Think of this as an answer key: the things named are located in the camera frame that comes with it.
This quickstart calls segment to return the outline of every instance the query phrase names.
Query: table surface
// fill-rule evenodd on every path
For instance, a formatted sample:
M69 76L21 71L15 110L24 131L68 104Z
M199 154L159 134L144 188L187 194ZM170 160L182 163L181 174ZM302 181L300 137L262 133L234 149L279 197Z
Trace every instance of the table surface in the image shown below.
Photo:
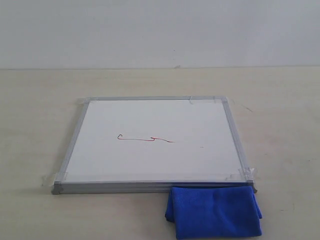
M170 240L167 194L51 195L88 96L225 95L257 169L260 240L320 236L320 67L0 70L3 240Z

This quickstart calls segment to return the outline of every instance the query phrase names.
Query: white board surface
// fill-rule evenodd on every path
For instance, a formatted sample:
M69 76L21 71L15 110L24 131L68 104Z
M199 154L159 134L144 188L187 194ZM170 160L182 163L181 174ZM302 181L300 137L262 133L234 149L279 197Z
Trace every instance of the white board surface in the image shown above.
M1 69L320 65L318 0L1 0Z
M159 139L143 141L151 137ZM89 103L64 182L224 181L240 168L220 100L99 100Z

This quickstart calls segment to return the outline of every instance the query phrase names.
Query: blue cloth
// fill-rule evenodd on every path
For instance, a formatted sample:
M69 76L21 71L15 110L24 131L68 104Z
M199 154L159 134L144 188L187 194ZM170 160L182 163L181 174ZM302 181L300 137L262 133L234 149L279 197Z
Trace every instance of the blue cloth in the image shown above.
M261 212L251 186L173 187L166 220L175 223L176 238L260 236Z

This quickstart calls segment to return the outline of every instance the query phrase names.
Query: red scribble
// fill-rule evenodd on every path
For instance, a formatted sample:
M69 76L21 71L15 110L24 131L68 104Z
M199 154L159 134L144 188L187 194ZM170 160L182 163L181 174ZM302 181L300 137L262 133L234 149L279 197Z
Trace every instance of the red scribble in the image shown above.
M119 136L117 137L117 139L119 140L138 140L138 141L146 141L146 142L153 142L154 140L162 140L162 141L165 141L167 143L174 143L174 141L168 141L168 140L165 140L165 139L162 139L162 138L158 138L158 137L150 137L151 140L148 140L148 139L138 139L138 138L120 138L120 137L123 137L122 134L119 134Z

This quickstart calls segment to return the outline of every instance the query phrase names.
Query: white wall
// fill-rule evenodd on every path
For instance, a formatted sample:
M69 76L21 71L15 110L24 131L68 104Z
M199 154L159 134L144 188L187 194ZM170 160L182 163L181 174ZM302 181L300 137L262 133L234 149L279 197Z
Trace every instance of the white wall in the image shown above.
M0 68L320 65L318 0L0 0Z

